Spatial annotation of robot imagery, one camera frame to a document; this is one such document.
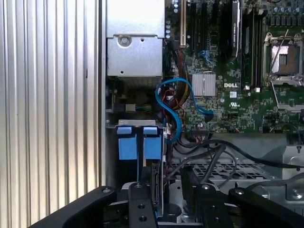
dell logo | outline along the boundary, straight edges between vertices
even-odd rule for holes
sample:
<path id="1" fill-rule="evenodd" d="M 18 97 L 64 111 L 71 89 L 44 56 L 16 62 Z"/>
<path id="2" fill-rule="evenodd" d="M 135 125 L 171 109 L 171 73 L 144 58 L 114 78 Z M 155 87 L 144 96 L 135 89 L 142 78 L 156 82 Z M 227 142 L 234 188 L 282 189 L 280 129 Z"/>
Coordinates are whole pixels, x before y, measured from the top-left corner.
<path id="1" fill-rule="evenodd" d="M 224 83 L 224 88 L 237 88 L 236 83 Z"/>

motherboard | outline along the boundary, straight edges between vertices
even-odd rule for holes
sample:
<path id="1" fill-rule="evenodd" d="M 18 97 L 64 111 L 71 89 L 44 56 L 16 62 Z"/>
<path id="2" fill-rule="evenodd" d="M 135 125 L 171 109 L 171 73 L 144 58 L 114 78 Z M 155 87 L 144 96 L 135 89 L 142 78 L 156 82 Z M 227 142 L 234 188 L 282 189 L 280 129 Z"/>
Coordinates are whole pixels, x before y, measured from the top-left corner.
<path id="1" fill-rule="evenodd" d="M 303 1 L 169 0 L 165 12 L 166 39 L 180 42 L 196 102 L 214 113 L 204 120 L 188 99 L 186 131 L 221 121 L 240 133 L 281 133 L 290 130 L 284 123 L 304 124 Z M 223 38 L 230 30 L 234 50 Z"/>

connector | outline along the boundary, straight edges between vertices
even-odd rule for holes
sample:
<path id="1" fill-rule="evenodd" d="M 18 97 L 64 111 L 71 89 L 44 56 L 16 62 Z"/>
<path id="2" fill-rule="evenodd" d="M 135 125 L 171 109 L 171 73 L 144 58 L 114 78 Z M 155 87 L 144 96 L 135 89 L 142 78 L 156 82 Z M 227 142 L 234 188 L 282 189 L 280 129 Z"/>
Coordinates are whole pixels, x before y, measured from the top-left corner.
<path id="1" fill-rule="evenodd" d="M 187 24 L 187 0 L 181 0 L 180 1 L 180 47 L 185 48 L 186 43 L 186 24 Z"/>

metal side panel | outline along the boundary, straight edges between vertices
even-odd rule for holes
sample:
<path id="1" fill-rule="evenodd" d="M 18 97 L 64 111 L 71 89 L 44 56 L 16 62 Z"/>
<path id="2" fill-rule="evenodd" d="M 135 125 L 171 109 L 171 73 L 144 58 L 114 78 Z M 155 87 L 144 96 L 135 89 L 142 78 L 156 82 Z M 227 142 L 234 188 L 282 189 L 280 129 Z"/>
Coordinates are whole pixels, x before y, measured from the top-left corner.
<path id="1" fill-rule="evenodd" d="M 0 227 L 99 185 L 98 0 L 0 0 Z"/>

heatsink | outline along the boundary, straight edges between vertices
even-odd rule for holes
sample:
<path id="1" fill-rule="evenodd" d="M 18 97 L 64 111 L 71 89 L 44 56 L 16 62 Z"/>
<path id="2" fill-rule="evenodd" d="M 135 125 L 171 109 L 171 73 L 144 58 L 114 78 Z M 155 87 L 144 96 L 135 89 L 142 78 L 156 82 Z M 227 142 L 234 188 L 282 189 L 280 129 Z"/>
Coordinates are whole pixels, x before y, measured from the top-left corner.
<path id="1" fill-rule="evenodd" d="M 194 96 L 215 96 L 216 75 L 213 72 L 204 72 L 192 75 L 192 88 Z"/>

